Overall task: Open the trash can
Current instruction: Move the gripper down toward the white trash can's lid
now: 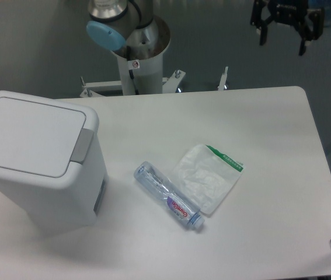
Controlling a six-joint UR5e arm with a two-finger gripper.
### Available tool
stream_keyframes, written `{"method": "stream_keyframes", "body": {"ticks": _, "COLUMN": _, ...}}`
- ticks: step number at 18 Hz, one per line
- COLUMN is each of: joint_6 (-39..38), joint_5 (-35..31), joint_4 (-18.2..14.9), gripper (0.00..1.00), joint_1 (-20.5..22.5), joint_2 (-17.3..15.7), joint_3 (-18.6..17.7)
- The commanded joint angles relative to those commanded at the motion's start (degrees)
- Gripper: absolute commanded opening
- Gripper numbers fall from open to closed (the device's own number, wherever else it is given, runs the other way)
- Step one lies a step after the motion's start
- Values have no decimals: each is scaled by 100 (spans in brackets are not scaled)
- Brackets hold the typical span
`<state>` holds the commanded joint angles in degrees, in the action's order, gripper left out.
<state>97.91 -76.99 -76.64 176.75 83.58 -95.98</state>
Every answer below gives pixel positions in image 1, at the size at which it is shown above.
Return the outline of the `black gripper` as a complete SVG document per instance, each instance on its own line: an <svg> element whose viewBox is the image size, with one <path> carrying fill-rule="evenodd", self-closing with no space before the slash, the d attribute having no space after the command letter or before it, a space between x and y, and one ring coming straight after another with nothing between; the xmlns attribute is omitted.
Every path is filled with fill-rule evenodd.
<svg viewBox="0 0 331 280"><path fill-rule="evenodd" d="M268 8L269 15L262 18L264 8ZM325 9L308 9L307 0L282 0L282 1L253 1L250 24L256 27L259 33L259 45L267 41L268 25L275 21L284 25L295 26L301 37L299 56L303 56L306 48L313 40L318 40L323 34L325 22Z"/></svg>

